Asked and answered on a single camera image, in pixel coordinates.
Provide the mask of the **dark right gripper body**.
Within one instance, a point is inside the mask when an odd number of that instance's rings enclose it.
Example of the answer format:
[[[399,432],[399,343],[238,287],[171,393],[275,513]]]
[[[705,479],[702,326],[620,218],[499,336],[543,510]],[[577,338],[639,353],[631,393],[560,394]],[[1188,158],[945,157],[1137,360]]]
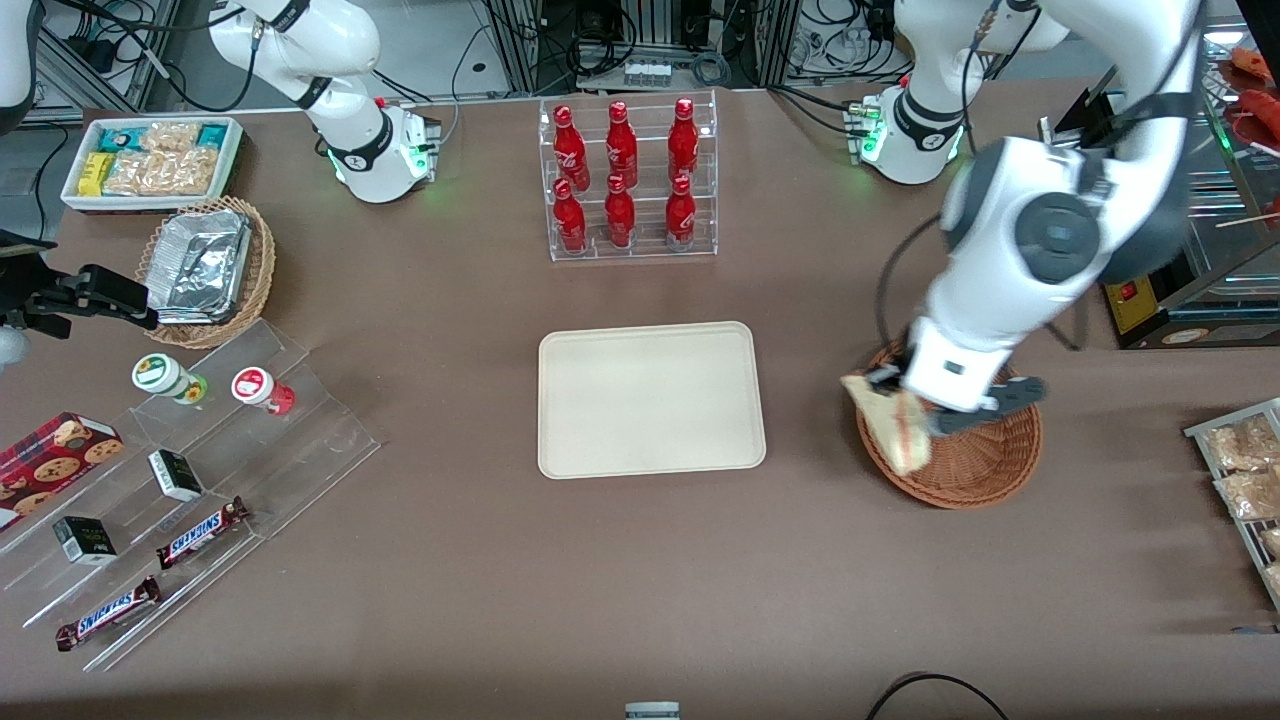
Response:
[[[51,269],[44,252],[56,241],[1,231],[1,324],[14,331],[35,331],[55,340],[70,337],[72,323],[56,314],[37,313],[29,305],[54,288],[64,273]]]

